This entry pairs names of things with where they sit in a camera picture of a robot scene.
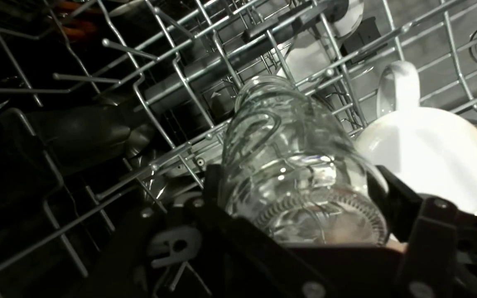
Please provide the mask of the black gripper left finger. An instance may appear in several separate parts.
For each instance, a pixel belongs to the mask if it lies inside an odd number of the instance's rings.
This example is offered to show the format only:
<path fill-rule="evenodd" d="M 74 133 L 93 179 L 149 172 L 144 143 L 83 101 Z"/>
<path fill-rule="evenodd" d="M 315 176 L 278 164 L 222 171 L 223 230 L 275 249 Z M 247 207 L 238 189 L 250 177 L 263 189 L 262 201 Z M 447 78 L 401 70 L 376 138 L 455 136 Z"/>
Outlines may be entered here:
<path fill-rule="evenodd" d="M 182 207 L 131 219 L 74 298 L 305 298 L 316 270 L 218 205 L 223 169 Z"/>

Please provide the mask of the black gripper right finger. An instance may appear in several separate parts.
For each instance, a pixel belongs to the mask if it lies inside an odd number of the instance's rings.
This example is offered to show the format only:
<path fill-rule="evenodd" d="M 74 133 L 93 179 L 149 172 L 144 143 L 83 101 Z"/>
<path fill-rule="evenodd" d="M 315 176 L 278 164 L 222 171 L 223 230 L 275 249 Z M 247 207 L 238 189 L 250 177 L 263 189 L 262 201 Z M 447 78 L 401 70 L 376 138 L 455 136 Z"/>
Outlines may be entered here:
<path fill-rule="evenodd" d="M 477 298 L 477 215 L 439 196 L 416 192 L 384 166 L 389 192 L 377 204 L 391 234 L 407 244 L 396 298 Z"/>

